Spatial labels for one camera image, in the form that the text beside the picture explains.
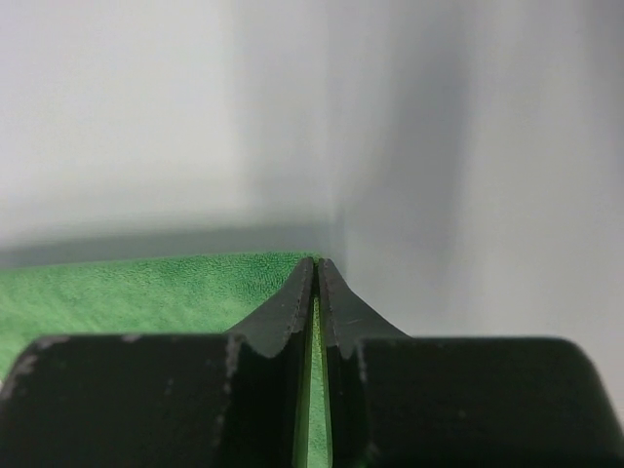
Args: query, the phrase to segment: green towel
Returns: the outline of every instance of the green towel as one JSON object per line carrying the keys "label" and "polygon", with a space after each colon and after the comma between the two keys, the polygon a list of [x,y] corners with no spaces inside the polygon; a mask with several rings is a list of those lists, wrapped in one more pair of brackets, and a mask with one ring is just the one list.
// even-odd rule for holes
{"label": "green towel", "polygon": [[[223,332],[278,290],[305,256],[223,254],[0,270],[0,375],[40,334]],[[318,327],[313,345],[308,466],[321,468],[328,454]]]}

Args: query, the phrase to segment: white wall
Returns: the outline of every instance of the white wall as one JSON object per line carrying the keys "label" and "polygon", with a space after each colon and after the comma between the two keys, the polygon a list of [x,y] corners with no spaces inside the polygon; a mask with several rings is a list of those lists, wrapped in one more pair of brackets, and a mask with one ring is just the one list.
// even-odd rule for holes
{"label": "white wall", "polygon": [[324,249],[414,334],[570,337],[624,414],[624,3],[5,3],[5,264],[277,226],[228,248]]}

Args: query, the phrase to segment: green cloth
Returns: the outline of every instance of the green cloth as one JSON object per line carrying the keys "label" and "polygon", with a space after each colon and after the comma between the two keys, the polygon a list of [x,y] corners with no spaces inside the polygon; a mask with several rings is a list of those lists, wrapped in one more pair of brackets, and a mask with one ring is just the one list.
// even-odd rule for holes
{"label": "green cloth", "polygon": [[[0,270],[0,376],[40,334],[223,332],[278,290],[304,256],[223,254]],[[310,468],[328,466],[321,360],[317,322]]]}

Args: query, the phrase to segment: green fabric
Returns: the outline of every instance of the green fabric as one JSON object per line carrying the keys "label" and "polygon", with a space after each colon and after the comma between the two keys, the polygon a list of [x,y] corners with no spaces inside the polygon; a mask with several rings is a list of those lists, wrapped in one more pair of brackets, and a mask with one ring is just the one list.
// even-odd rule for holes
{"label": "green fabric", "polygon": [[[33,338],[73,332],[223,332],[307,253],[247,253],[0,270],[0,375]],[[328,466],[318,322],[308,466]]]}

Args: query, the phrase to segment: worn paint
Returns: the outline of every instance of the worn paint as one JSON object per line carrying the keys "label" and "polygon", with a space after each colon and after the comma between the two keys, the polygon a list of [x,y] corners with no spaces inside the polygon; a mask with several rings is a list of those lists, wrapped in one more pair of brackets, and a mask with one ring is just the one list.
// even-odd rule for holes
{"label": "worn paint", "polygon": [[238,369],[238,354],[241,350],[242,338],[230,334],[225,345],[225,376],[230,379]]}
{"label": "worn paint", "polygon": [[34,354],[29,354],[19,359],[2,388],[0,400],[8,400],[13,396],[19,377],[32,373],[37,359],[37,356]]}
{"label": "worn paint", "polygon": [[121,340],[124,341],[125,343],[134,343],[135,341],[138,341],[140,339],[141,339],[140,334],[124,334],[121,337]]}
{"label": "worn paint", "polygon": [[167,386],[165,387],[165,396],[169,396],[174,391],[174,380],[170,378],[167,380]]}
{"label": "worn paint", "polygon": [[356,353],[358,355],[358,369],[360,370],[360,380],[362,383],[367,382],[367,363],[364,360],[364,347],[362,343],[356,345]]}
{"label": "worn paint", "polygon": [[66,343],[67,341],[69,341],[69,336],[67,335],[41,336],[37,339],[37,347],[44,350],[54,346],[55,344]]}
{"label": "worn paint", "polygon": [[213,438],[213,447],[217,447],[221,443],[221,431],[223,430],[223,426],[225,425],[225,416],[220,414],[216,417],[214,421],[214,438]]}

